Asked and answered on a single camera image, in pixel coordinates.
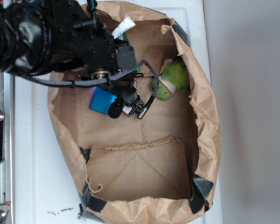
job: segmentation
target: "blue cube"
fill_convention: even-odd
[[[106,90],[102,90],[98,87],[95,88],[96,89],[89,108],[100,113],[108,114],[109,108],[115,101],[116,96]]]

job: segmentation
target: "black cable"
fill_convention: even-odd
[[[125,71],[116,73],[113,76],[110,76],[110,80],[111,81],[116,81],[116,80],[132,73],[133,71],[136,71],[142,65],[146,65],[149,68],[149,70],[151,71],[151,73],[153,74],[153,76],[157,80],[157,86],[156,86],[156,88],[154,90],[154,93],[153,93],[153,96],[155,97],[156,96],[156,91],[158,90],[158,86],[159,86],[159,78],[158,78],[158,75],[155,73],[154,69],[151,67],[151,65],[145,60],[142,60],[138,65],[136,65],[132,69],[125,70]],[[45,85],[45,86],[49,86],[49,87],[89,88],[89,87],[92,87],[92,86],[96,86],[96,85],[104,84],[104,83],[108,82],[108,80],[106,78],[84,80],[84,81],[53,81],[53,80],[45,80],[45,79],[32,77],[30,75],[22,75],[21,77],[23,77],[24,79],[26,79],[28,81],[38,83],[38,84],[41,84],[41,85]]]

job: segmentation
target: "brown paper bag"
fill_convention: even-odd
[[[126,34],[136,59],[157,73],[176,55],[190,78],[188,93],[156,99],[142,120],[118,119],[89,109],[93,89],[49,89],[52,124],[82,203],[106,223],[187,223],[213,203],[221,154],[220,122],[210,83],[187,35],[166,15],[131,3],[99,2],[98,15],[112,31],[127,16]],[[146,102],[152,76],[142,67],[135,81]],[[53,73],[51,79],[77,79]]]

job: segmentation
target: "gray wall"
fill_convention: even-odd
[[[280,224],[280,0],[204,0],[225,224]]]

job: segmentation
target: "white table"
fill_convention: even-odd
[[[192,50],[210,80],[202,0],[132,2],[175,18],[189,34]],[[81,202],[53,132],[47,93],[47,87],[16,78],[15,224],[98,223],[77,218]],[[223,224],[219,180],[213,207],[192,223]]]

